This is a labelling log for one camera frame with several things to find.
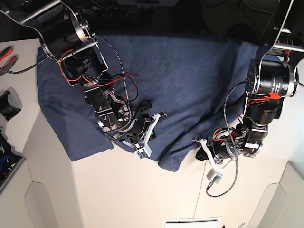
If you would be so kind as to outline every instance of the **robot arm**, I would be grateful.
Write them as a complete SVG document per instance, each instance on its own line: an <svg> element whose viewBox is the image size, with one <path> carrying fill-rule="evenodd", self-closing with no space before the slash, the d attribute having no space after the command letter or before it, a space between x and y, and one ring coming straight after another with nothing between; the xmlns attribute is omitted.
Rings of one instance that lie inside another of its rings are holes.
<svg viewBox="0 0 304 228"><path fill-rule="evenodd" d="M206 140L196 139L202 145L196 158L209 160L212 166L207 175L210 181L207 194L213 183L223 177L226 168L215 164L222 164L224 159L231 159L229 164L237 162L240 154L254 158L268 134L268 124L280 117L284 98L293 97L297 91L299 76L296 66L304 58L304 27L299 20L302 17L299 8L304 8L302 1L281 1L278 14L266 28L263 45L258 48L255 59L251 60L244 81L243 121L236 128L217 129L213 137ZM279 58L277 61L266 61L266 54Z"/></svg>
<svg viewBox="0 0 304 228"><path fill-rule="evenodd" d="M84 87L84 98L95 108L97 123L106 136L134 148L138 158L150 157L148 141L156 137L154 127L166 114L150 118L146 114L152 108L149 101L131 107L119 54L108 41L91 32L82 11L74 9L73 1L1 0L0 11L16 23L33 28L44 52L58 63L66 81L71 86ZM107 72L109 68L96 38L115 52L121 67L120 78L114 79ZM134 79L128 77L136 86ZM117 80L123 80L124 94L113 88Z"/></svg>

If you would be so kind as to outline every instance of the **pliers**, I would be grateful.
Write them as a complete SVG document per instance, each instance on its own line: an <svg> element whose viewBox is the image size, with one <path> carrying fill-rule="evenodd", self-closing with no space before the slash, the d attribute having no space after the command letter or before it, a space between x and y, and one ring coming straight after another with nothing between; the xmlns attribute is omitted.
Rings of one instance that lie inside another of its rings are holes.
<svg viewBox="0 0 304 228"><path fill-rule="evenodd" d="M0 53L0 62L7 56L9 56L11 53L13 52L13 49L12 47L7 47L6 49L4 49L1 53ZM6 70L10 70L14 65L15 63L17 62L18 58L17 56L13 56L9 61L8 63L2 67ZM4 75L5 72L2 72L0 71L0 76Z"/></svg>

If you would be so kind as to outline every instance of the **fabric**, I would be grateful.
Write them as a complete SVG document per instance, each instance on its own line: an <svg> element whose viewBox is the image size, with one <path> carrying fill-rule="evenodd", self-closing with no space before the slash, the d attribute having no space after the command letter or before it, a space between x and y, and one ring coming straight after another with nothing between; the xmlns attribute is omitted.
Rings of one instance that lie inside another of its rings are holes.
<svg viewBox="0 0 304 228"><path fill-rule="evenodd" d="M151 159L170 171L178 170L189 149L197 146L193 136L211 136L216 128L224 126L221 108L225 96L235 84L245 80L250 59L257 51L255 45L227 39L103 37L117 49L125 72L140 75L135 77L139 96L131 107L148 99L153 105L149 115L161 111L168 114L156 125L157 137L149 141L149 146ZM119 74L114 52L102 41L98 45L108 72ZM44 56L39 49L38 61ZM131 91L133 84L129 80L127 83ZM37 67L37 84L41 109L72 161L113 148L96 123L95 110L84 100L83 87L71 87L54 60L48 59ZM124 95L122 86L120 83L116 91ZM240 86L230 96L229 121L235 119L235 104L243 93L244 87ZM177 137L179 140L171 146ZM122 143L118 145L131 151Z"/></svg>

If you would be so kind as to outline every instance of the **table surface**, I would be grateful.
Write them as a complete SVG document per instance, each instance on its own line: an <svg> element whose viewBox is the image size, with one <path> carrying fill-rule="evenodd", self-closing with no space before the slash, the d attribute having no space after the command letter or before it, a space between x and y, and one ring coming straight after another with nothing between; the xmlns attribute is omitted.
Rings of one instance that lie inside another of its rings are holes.
<svg viewBox="0 0 304 228"><path fill-rule="evenodd" d="M14 46L13 54L19 55L12 70L36 62L37 39L0 43L0 50L9 45ZM265 188L280 181L286 162L304 141L300 106L304 89L299 88L294 98L286 99L280 120L270 124L260 154L254 159L240 156L233 190L210 198L205 193L210 165L195 160L194 152L186 156L177 172L163 170L148 159L138 161L117 146L71 162L38 105L36 71L1 76L0 94L5 90L18 94L22 110L9 122L0 115L0 125L8 142L26 156L33 181L47 187L58 223L65 228L155 228L161 227L163 219L219 216L226 227L247 225ZM210 192L228 189L234 173L231 166Z"/></svg>

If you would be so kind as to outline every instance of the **screw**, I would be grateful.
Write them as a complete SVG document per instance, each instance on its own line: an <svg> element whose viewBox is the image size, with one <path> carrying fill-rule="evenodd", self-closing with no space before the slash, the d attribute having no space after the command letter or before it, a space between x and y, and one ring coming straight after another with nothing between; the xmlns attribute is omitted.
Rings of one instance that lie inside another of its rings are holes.
<svg viewBox="0 0 304 228"><path fill-rule="evenodd" d="M116 130L117 126L115 124L111 125L111 130Z"/></svg>
<svg viewBox="0 0 304 228"><path fill-rule="evenodd" d="M112 89L109 89L109 93L110 93L110 94L114 94L114 93L115 93L115 89L113 89L113 88L112 88Z"/></svg>

